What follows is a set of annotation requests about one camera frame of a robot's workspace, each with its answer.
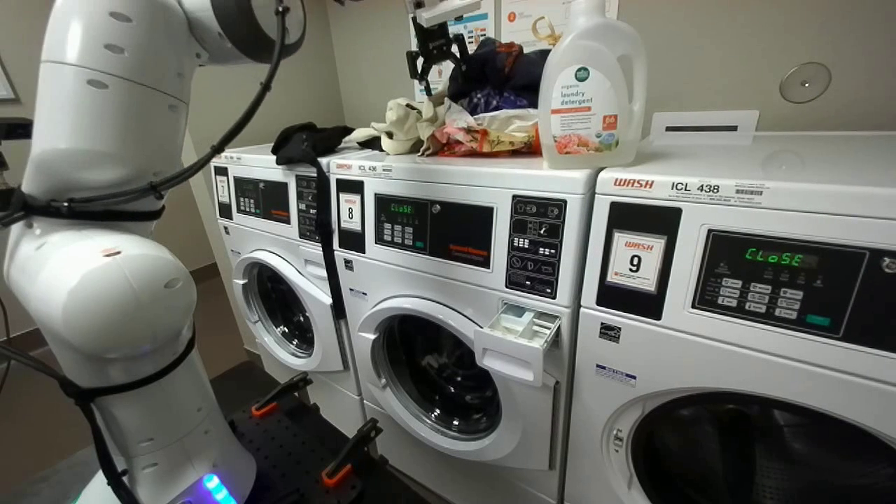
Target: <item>washer top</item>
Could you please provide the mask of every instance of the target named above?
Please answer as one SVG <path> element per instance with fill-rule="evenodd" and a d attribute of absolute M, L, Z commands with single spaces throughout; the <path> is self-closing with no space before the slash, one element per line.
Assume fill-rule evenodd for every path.
<path fill-rule="evenodd" d="M 896 132 L 761 133 L 746 145 L 642 142 L 600 195 L 896 219 Z"/>
<path fill-rule="evenodd" d="M 230 166 L 247 166 L 253 168 L 270 168 L 270 169 L 287 169 L 290 171 L 311 170 L 310 165 L 305 163 L 279 165 L 277 164 L 277 156 L 271 154 L 273 143 L 263 143 L 261 145 L 252 145 L 250 147 L 239 147 L 236 149 L 227 149 L 224 153 L 215 157 L 213 162 L 228 164 Z M 336 152 L 320 158 L 323 170 L 330 171 L 330 163 L 332 158 L 350 158 L 354 156 L 365 156 L 377 152 L 368 151 L 358 147 L 354 143 L 344 143 Z"/>
<path fill-rule="evenodd" d="M 540 156 L 422 158 L 371 152 L 355 159 L 337 157 L 331 172 L 458 186 L 496 187 L 584 195 L 594 189 L 596 169 L 547 169 Z"/>

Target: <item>washer door window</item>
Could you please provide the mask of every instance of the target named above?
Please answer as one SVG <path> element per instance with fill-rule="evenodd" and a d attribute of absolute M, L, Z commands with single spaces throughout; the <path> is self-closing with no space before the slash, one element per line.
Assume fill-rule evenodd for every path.
<path fill-rule="evenodd" d="M 295 370 L 346 368 L 332 299 L 270 250 L 242 256 L 233 269 L 237 304 L 255 339 Z"/>
<path fill-rule="evenodd" d="M 894 445 L 764 397 L 707 393 L 664 403 L 635 428 L 632 458 L 651 504 L 896 502 Z"/>
<path fill-rule="evenodd" d="M 399 400 L 438 433 L 482 439 L 501 422 L 491 375 L 458 335 L 414 315 L 387 319 L 380 330 L 379 367 Z"/>
<path fill-rule="evenodd" d="M 431 300 L 396 297 L 369 309 L 352 342 L 364 398 L 449 456 L 546 470 L 556 379 L 541 387 L 492 375 L 473 352 L 479 325 Z"/>
<path fill-rule="evenodd" d="M 277 345 L 299 359 L 310 357 L 314 351 L 314 325 L 289 282 L 270 266 L 255 264 L 248 285 L 249 302 Z"/>

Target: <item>laundry detergent bottle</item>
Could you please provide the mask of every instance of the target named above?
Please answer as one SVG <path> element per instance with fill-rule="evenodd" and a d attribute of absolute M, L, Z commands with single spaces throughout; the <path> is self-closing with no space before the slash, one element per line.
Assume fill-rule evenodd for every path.
<path fill-rule="evenodd" d="M 634 159 L 647 95 L 641 37 L 608 19 L 605 0 L 573 0 L 570 22 L 541 76 L 538 136 L 552 169 L 604 168 Z"/>

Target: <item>picture frame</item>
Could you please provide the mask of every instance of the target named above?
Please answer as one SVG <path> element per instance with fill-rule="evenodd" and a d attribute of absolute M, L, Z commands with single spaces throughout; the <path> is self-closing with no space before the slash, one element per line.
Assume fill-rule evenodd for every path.
<path fill-rule="evenodd" d="M 7 101 L 19 101 L 19 93 L 16 92 L 13 81 L 6 72 L 3 59 L 0 57 L 0 103 Z"/>

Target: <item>washing machine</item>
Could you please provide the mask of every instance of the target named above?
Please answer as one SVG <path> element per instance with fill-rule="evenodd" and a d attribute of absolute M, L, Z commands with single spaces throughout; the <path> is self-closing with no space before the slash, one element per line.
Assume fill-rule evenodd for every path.
<path fill-rule="evenodd" d="M 599 176 L 566 501 L 896 502 L 896 135 L 638 159 Z"/>
<path fill-rule="evenodd" d="M 342 157 L 363 156 L 343 148 Z M 322 165 L 327 166 L 326 159 Z M 343 432 L 366 417 L 345 320 L 333 313 L 320 237 L 317 178 L 308 165 L 278 166 L 271 146 L 224 152 L 212 163 L 218 223 L 234 293 L 264 368 L 279 381 L 311 373 L 311 400 Z"/>
<path fill-rule="evenodd" d="M 534 158 L 331 165 L 379 451 L 454 504 L 557 502 L 596 173 Z"/>

